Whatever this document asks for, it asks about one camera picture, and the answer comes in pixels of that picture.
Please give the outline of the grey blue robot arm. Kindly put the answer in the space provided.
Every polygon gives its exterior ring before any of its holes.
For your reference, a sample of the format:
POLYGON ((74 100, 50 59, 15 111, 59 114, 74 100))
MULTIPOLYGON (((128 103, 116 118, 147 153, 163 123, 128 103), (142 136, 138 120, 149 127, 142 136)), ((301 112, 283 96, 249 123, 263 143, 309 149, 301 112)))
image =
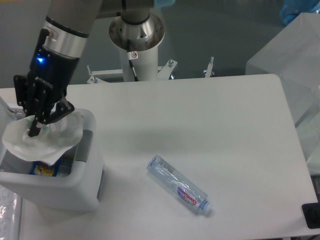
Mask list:
POLYGON ((30 137, 74 111, 67 87, 96 19, 112 18, 111 41, 122 54, 127 82, 155 80, 158 58, 147 57, 162 42, 165 29, 151 9, 171 6, 171 0, 53 0, 40 30, 26 75, 13 78, 17 104, 32 124, 30 137))

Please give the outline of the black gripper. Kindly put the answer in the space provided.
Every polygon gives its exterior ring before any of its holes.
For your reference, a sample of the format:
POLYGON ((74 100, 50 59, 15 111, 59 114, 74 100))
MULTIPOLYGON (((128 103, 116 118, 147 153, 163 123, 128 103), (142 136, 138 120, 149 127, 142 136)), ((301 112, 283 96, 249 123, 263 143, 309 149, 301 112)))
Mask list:
POLYGON ((75 110, 65 98, 67 87, 79 63, 78 57, 68 57, 37 45, 27 75, 15 75, 13 83, 17 104, 25 115, 34 116, 28 131, 29 137, 38 136, 42 125, 58 122, 75 110), (46 107, 37 110, 37 100, 46 91, 46 105, 55 104, 55 110, 46 107))

